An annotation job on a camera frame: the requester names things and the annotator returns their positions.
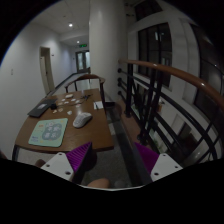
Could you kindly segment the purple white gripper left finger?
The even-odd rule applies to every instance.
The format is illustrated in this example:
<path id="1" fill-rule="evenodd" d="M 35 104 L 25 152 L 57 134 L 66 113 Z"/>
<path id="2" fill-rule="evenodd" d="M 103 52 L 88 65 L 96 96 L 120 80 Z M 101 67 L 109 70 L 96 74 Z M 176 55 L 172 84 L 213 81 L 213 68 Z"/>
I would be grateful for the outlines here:
<path id="1" fill-rule="evenodd" d="M 42 169 L 71 182 L 80 182 L 92 154 L 92 143 L 83 144 L 68 153 L 59 152 Z"/>

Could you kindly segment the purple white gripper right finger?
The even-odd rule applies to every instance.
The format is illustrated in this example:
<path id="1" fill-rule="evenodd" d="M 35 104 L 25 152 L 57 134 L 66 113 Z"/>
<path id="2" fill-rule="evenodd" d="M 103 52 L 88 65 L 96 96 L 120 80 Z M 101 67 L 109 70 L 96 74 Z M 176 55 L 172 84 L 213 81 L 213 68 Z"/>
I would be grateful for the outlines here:
<path id="1" fill-rule="evenodd" d="M 140 158 L 152 181 L 157 181 L 182 169 L 168 154 L 158 154 L 139 143 L 135 144 Z"/>

